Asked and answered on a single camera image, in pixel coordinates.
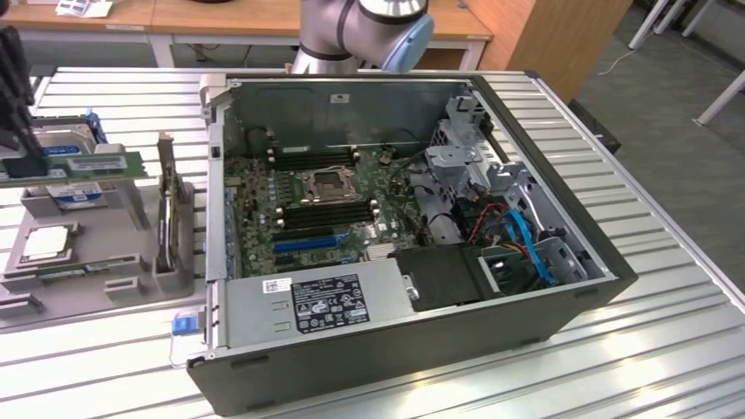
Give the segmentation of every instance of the barcode sticker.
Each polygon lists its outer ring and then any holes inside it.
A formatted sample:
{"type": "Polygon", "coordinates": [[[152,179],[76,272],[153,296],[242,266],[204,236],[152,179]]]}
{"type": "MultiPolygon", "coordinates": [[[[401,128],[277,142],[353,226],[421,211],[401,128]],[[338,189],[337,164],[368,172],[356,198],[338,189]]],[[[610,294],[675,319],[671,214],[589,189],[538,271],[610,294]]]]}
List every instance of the barcode sticker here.
{"type": "Polygon", "coordinates": [[[101,157],[70,158],[68,166],[72,170],[108,170],[126,168],[126,159],[122,155],[109,155],[101,157]]]}
{"type": "Polygon", "coordinates": [[[88,269],[88,272],[105,271],[105,270],[108,270],[108,263],[106,262],[100,262],[97,264],[86,264],[85,269],[88,269]]]}
{"type": "Polygon", "coordinates": [[[278,278],[278,279],[269,279],[264,281],[264,294],[269,294],[272,292],[282,292],[289,291],[289,286],[292,285],[292,278],[278,278]]]}
{"type": "Polygon", "coordinates": [[[49,195],[54,198],[61,196],[88,196],[96,195],[102,192],[101,188],[97,186],[97,183],[88,182],[88,183],[72,183],[69,185],[49,185],[46,187],[49,191],[49,195]]]}

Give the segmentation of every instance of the floor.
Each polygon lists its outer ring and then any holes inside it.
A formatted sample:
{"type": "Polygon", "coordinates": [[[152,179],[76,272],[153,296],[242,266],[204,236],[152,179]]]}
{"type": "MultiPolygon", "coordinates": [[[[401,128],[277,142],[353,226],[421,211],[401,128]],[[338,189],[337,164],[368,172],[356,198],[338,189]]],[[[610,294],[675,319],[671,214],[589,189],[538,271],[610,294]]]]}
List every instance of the floor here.
{"type": "MultiPolygon", "coordinates": [[[[629,52],[642,18],[631,8],[577,100],[621,142],[621,162],[745,290],[745,95],[709,127],[691,122],[741,69],[669,31],[650,37],[608,75],[594,75],[629,52]]],[[[61,50],[50,43],[26,43],[25,50],[32,64],[154,65],[146,45],[118,45],[112,53],[106,44],[61,50]]],[[[185,45],[174,48],[177,66],[281,66],[294,56],[288,47],[253,48],[241,61],[244,54],[245,47],[224,45],[206,51],[212,62],[197,63],[185,45]]]]}

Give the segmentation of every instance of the motherboard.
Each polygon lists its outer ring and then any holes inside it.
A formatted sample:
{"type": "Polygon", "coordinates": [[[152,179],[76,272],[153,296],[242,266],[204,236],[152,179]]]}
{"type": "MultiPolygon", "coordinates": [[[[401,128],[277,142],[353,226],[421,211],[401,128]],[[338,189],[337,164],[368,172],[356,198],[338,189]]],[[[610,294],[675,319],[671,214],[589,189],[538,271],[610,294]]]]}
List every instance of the motherboard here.
{"type": "Polygon", "coordinates": [[[412,187],[394,178],[409,162],[380,146],[226,158],[228,275],[376,260],[425,245],[426,219],[412,187]]]}

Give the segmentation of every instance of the metal table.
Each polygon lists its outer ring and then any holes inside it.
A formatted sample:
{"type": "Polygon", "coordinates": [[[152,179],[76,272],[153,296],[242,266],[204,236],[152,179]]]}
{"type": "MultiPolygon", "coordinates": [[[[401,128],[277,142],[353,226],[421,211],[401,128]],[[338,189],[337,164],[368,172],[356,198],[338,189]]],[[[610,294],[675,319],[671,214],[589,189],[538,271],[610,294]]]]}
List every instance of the metal table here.
{"type": "MultiPolygon", "coordinates": [[[[152,175],[160,170],[156,133],[172,131],[178,170],[202,191],[197,206],[204,208],[201,72],[60,68],[41,80],[36,113],[77,113],[92,106],[109,140],[142,152],[152,175]]],[[[521,72],[485,75],[639,281],[546,342],[241,417],[741,415],[739,291],[542,81],[521,72]]],[[[22,213],[17,193],[0,194],[5,250],[22,213]]],[[[204,231],[204,212],[194,217],[204,231]]],[[[197,257],[197,272],[202,262],[197,257]]],[[[172,369],[168,361],[172,315],[194,304],[100,313],[85,321],[0,335],[0,417],[213,417],[185,371],[172,369]]]]}

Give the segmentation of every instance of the power supply label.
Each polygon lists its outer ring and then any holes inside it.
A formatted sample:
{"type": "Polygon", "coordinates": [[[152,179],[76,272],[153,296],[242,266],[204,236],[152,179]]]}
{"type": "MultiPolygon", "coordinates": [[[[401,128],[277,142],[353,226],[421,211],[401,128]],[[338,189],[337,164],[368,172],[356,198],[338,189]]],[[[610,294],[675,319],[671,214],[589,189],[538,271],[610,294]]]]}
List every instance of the power supply label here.
{"type": "Polygon", "coordinates": [[[298,332],[312,333],[370,321],[356,275],[292,284],[298,332]]]}

